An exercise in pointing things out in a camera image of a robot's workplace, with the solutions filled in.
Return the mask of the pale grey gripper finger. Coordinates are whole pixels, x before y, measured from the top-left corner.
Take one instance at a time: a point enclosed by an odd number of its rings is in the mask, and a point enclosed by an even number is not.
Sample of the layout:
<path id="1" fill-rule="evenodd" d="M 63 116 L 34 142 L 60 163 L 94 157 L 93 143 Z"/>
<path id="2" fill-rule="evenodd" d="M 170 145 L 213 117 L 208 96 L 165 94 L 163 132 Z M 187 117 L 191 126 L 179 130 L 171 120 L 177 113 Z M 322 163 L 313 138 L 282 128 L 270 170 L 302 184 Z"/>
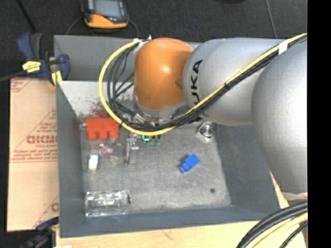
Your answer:
<path id="1" fill-rule="evenodd" d="M 125 164 L 136 164 L 138 160 L 139 145 L 136 138 L 128 138 L 126 141 L 126 159 Z"/>
<path id="2" fill-rule="evenodd" d="M 110 155 L 110 162 L 112 165 L 116 164 L 116 138 L 110 138 L 110 147 L 111 147 L 111 155 Z"/>

